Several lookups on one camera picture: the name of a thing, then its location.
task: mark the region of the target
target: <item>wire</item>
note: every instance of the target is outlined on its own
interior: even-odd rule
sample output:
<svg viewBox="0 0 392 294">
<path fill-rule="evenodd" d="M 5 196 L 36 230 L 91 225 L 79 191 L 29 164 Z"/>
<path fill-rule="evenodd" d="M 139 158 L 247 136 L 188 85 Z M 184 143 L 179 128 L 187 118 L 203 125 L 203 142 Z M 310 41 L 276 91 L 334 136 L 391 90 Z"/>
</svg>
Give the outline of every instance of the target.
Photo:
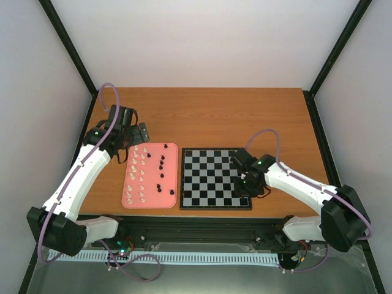
<svg viewBox="0 0 392 294">
<path fill-rule="evenodd" d="M 304 258 L 305 258 L 306 254 L 307 254 L 307 244 L 304 241 L 302 241 L 302 240 L 299 240 L 299 242 L 302 244 L 302 246 L 304 246 L 304 248 L 306 250 L 305 254 L 304 254 Z"/>
<path fill-rule="evenodd" d="M 264 189 L 266 189 L 268 191 L 268 193 L 263 195 L 263 196 L 261 196 L 261 197 L 260 196 L 256 196 L 257 198 L 263 199 L 263 198 L 267 197 L 271 193 L 271 189 L 269 187 L 264 187 Z"/>
<path fill-rule="evenodd" d="M 159 274 L 160 274 L 160 272 L 161 272 L 161 266 L 160 266 L 159 259 L 158 259 L 155 255 L 153 255 L 153 254 L 143 254 L 143 255 L 139 255 L 138 257 L 135 257 L 134 259 L 128 261 L 127 263 L 125 263 L 125 264 L 123 264 L 123 265 L 120 265 L 120 264 L 118 263 L 118 261 L 117 261 L 115 255 L 112 253 L 112 251 L 110 250 L 109 246 L 105 243 L 105 241 L 103 241 L 103 240 L 98 240 L 98 242 L 100 242 L 102 245 L 104 245 L 104 248 L 109 252 L 110 257 L 111 257 L 111 259 L 113 260 L 113 262 L 116 264 L 117 268 L 118 268 L 119 270 L 121 270 L 127 277 L 131 278 L 132 280 L 137 281 L 137 282 L 145 283 L 145 282 L 151 282 L 151 281 L 155 280 L 155 279 L 159 276 Z M 142 258 L 145 258 L 145 257 L 150 257 L 150 258 L 152 258 L 152 259 L 155 260 L 155 261 L 157 262 L 157 264 L 158 264 L 158 270 L 157 270 L 157 272 L 155 273 L 155 275 L 154 275 L 153 277 L 150 277 L 149 279 L 139 279 L 139 278 L 137 278 L 137 277 L 131 276 L 131 275 L 128 274 L 126 271 L 124 271 L 124 268 L 125 268 L 125 267 L 127 267 L 127 266 L 133 264 L 135 261 L 137 261 L 137 260 L 139 260 L 139 259 L 142 259 Z"/>
<path fill-rule="evenodd" d="M 326 245 L 326 253 L 325 253 L 325 256 L 324 256 L 324 258 L 322 259 L 321 262 L 319 262 L 318 264 L 316 264 L 316 265 L 314 265 L 314 266 L 312 266 L 312 267 L 310 267 L 310 268 L 299 269 L 298 271 L 295 270 L 294 273 L 307 273 L 308 271 L 312 271 L 312 270 L 315 270 L 316 268 L 319 268 L 320 266 L 322 266 L 322 265 L 326 262 L 326 260 L 327 260 L 328 257 L 330 256 L 330 251 L 331 251 L 331 246 L 327 244 L 327 245 Z M 278 265 L 278 267 L 279 267 L 282 271 L 285 270 L 281 265 Z"/>
<path fill-rule="evenodd" d="M 113 121 L 110 124 L 110 127 L 108 128 L 108 130 L 106 131 L 106 133 L 102 136 L 102 138 L 98 141 L 98 143 L 93 147 L 92 150 L 90 150 L 89 153 L 87 153 L 87 155 L 80 161 L 82 164 L 85 163 L 87 161 L 87 159 L 99 148 L 99 146 L 106 140 L 106 138 L 109 136 L 111 130 L 113 129 L 113 127 L 115 126 L 115 122 L 117 120 L 118 117 L 118 113 L 119 113 L 119 109 L 120 109 L 120 97 L 118 94 L 118 91 L 116 89 L 116 87 L 114 87 L 111 83 L 104 83 L 100 89 L 99 89 L 99 95 L 100 95 L 100 100 L 101 103 L 103 104 L 102 101 L 102 90 L 106 87 L 109 86 L 111 87 L 116 95 L 116 112 L 115 112 L 115 117 L 113 118 Z M 69 186 L 70 182 L 72 181 L 72 179 L 75 177 L 75 175 L 77 174 L 77 172 L 79 171 L 81 165 L 77 165 L 75 167 L 75 169 L 73 170 L 73 172 L 70 174 L 70 176 L 66 179 L 66 182 L 64 183 L 63 187 L 61 188 L 58 196 L 57 196 L 57 201 L 60 201 L 60 199 L 62 198 L 62 196 L 64 195 L 67 187 Z M 51 260 L 45 260 L 43 259 L 42 256 L 42 244 L 43 244 L 43 238 L 45 236 L 45 232 L 47 230 L 48 227 L 48 223 L 49 220 L 51 218 L 51 216 L 53 215 L 53 212 L 55 211 L 57 207 L 57 203 L 54 203 L 53 206 L 51 207 L 51 209 L 49 210 L 49 213 L 47 214 L 45 221 L 43 222 L 42 228 L 41 228 L 41 232 L 39 234 L 39 238 L 38 238 L 38 247 L 37 247 L 37 253 L 38 253 L 38 260 L 41 263 L 44 264 L 51 264 L 53 263 L 57 258 L 59 258 L 61 256 L 61 253 L 59 253 L 58 255 L 56 255 L 55 257 L 53 257 Z"/>
<path fill-rule="evenodd" d="M 132 237 L 131 236 L 128 236 L 127 237 L 127 241 L 129 242 L 129 244 L 130 244 L 130 251 L 132 252 L 132 251 L 134 251 L 134 242 L 133 242 L 133 239 L 132 239 Z"/>
<path fill-rule="evenodd" d="M 276 155 L 275 155 L 275 159 L 276 159 L 276 163 L 277 165 L 285 172 L 287 173 L 289 176 L 292 176 L 293 178 L 297 179 L 298 181 L 301 181 L 317 190 L 322 190 L 322 187 L 314 184 L 310 181 L 308 181 L 307 179 L 297 175 L 294 172 L 290 172 L 288 173 L 287 169 L 281 164 L 281 162 L 279 161 L 279 152 L 281 150 L 281 137 L 279 136 L 279 133 L 274 130 L 274 129 L 263 129 L 258 131 L 256 134 L 253 135 L 253 137 L 246 143 L 245 149 L 248 149 L 249 145 L 253 142 L 253 140 L 259 136 L 262 133 L 265 132 L 272 132 L 275 134 L 276 139 L 277 139 L 277 146 L 276 146 Z M 358 238 L 359 240 L 367 240 L 369 238 L 371 238 L 373 236 L 373 227 L 370 224 L 370 222 L 354 207 L 352 206 L 349 202 L 345 201 L 342 197 L 336 195 L 334 192 L 329 191 L 328 189 L 324 190 L 324 193 L 327 193 L 328 195 L 334 197 L 336 200 L 338 200 L 339 202 L 343 203 L 346 207 L 348 207 L 353 213 L 355 213 L 365 224 L 365 226 L 367 227 L 367 229 L 369 230 L 369 233 L 367 234 L 367 236 Z"/>
</svg>

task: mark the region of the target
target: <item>red wire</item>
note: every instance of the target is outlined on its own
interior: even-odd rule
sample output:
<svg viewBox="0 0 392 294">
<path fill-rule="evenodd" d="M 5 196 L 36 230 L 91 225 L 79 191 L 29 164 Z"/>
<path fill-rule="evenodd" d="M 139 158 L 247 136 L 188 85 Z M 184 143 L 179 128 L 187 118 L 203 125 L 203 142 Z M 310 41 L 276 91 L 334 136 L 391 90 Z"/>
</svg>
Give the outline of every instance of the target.
<svg viewBox="0 0 392 294">
<path fill-rule="evenodd" d="M 131 236 L 129 236 L 129 237 L 127 237 L 127 241 L 129 242 L 129 244 L 130 244 L 130 251 L 132 252 L 132 251 L 134 251 L 134 242 L 133 242 L 133 239 L 132 239 L 132 237 Z"/>
<path fill-rule="evenodd" d="M 307 252 L 308 252 L 308 249 L 307 249 L 307 244 L 306 244 L 306 242 L 304 242 L 304 241 L 302 241 L 302 240 L 299 240 L 299 243 L 301 243 L 302 244 L 302 246 L 304 246 L 305 247 L 305 250 L 306 250 L 306 253 L 305 253 L 305 255 L 307 254 Z"/>
</svg>

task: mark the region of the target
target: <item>black metal frame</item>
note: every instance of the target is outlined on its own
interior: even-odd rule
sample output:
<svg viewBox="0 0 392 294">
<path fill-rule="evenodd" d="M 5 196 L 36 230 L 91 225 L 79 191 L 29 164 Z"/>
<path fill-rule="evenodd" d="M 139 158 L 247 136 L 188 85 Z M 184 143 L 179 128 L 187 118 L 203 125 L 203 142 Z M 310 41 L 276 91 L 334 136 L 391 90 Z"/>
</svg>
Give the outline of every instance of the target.
<svg viewBox="0 0 392 294">
<path fill-rule="evenodd" d="M 81 78 L 83 79 L 86 87 L 92 95 L 91 104 L 83 125 L 78 146 L 75 150 L 73 161 L 77 157 L 80 150 L 81 139 L 85 135 L 87 125 L 89 123 L 92 110 L 97 99 L 97 89 L 94 86 L 85 66 L 83 65 L 65 27 L 55 11 L 50 0 L 39 0 L 51 21 L 54 29 L 56 30 L 59 38 L 61 39 L 64 47 L 66 48 L 69 56 L 71 57 L 75 67 L 77 68 Z M 330 55 L 325 61 L 320 73 L 309 91 L 303 91 L 306 105 L 309 111 L 309 116 L 312 121 L 315 136 L 317 139 L 318 147 L 323 159 L 324 167 L 330 184 L 340 187 L 340 180 L 337 175 L 336 167 L 333 162 L 330 148 L 326 140 L 323 126 L 317 111 L 314 97 L 320 89 L 322 83 L 325 81 L 328 73 L 348 42 L 350 36 L 360 22 L 362 16 L 365 14 L 372 0 L 359 0 L 358 5 L 355 7 L 350 19 L 348 20 L 345 28 L 343 29 L 340 37 L 338 38 L 335 46 L 333 47 Z M 253 244 L 257 248 L 266 248 L 273 252 L 284 253 L 286 250 L 276 247 L 275 244 L 263 241 L 266 236 L 276 225 L 280 219 L 218 219 L 218 218 L 183 218 L 183 217 L 123 217 L 126 222 L 132 224 L 129 230 L 135 236 L 144 236 L 144 241 L 141 238 L 136 238 L 136 245 L 143 247 L 145 243 L 151 244 L 153 242 L 214 242 L 214 243 L 242 243 Z M 260 237 L 262 242 L 257 242 L 256 238 Z M 385 293 L 379 272 L 375 265 L 372 252 L 367 241 L 359 242 L 363 249 L 370 267 L 373 281 L 375 283 L 378 293 Z M 37 262 L 37 248 L 31 257 L 27 272 L 24 276 L 19 294 L 26 293 L 34 268 Z"/>
</svg>

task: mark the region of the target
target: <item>black cable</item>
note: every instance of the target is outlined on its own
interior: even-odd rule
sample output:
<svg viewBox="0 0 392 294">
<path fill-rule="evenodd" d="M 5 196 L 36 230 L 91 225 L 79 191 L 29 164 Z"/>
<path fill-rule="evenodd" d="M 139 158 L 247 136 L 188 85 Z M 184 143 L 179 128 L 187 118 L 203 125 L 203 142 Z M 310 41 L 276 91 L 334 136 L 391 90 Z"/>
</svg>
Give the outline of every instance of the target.
<svg viewBox="0 0 392 294">
<path fill-rule="evenodd" d="M 137 116 L 137 111 L 136 110 L 132 109 L 132 112 L 134 113 L 135 118 L 136 118 L 136 122 L 135 122 L 135 124 L 133 126 L 136 126 L 138 121 L 139 121 L 139 117 Z"/>
<path fill-rule="evenodd" d="M 261 196 L 261 197 L 260 196 L 256 196 L 257 198 L 263 199 L 263 198 L 267 197 L 271 193 L 271 189 L 270 188 L 265 186 L 264 189 L 266 189 L 268 191 L 268 193 L 263 195 L 263 196 Z"/>
</svg>

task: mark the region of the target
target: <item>grey floor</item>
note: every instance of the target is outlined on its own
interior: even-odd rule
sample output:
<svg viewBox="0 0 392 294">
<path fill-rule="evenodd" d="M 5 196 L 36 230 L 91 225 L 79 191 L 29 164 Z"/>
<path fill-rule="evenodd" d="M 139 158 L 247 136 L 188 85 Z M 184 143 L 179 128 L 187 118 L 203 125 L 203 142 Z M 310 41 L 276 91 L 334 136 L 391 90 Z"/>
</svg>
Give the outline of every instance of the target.
<svg viewBox="0 0 392 294">
<path fill-rule="evenodd" d="M 138 283 L 119 271 L 107 271 L 104 263 L 55 262 L 38 265 L 29 294 L 79 293 L 376 293 L 364 257 L 356 251 L 333 256 L 319 269 L 308 273 L 285 273 L 261 266 L 162 266 L 152 282 Z M 301 268 L 318 263 L 309 254 Z M 154 265 L 133 265 L 127 271 L 148 277 Z"/>
</svg>

